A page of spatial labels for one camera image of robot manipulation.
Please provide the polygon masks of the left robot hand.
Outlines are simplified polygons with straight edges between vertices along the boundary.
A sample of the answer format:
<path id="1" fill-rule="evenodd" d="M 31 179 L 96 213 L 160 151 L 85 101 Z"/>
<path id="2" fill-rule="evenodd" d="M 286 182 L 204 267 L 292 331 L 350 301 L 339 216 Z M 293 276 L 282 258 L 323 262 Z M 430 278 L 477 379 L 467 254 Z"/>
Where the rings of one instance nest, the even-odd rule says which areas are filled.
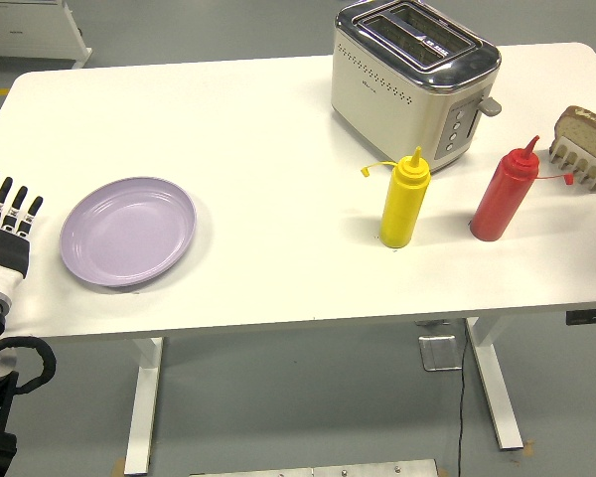
<path id="1" fill-rule="evenodd" d="M 44 199 L 36 197 L 23 209 L 28 188 L 21 186 L 11 195 L 13 179 L 0 179 L 0 294 L 13 291 L 27 276 L 32 225 Z"/>

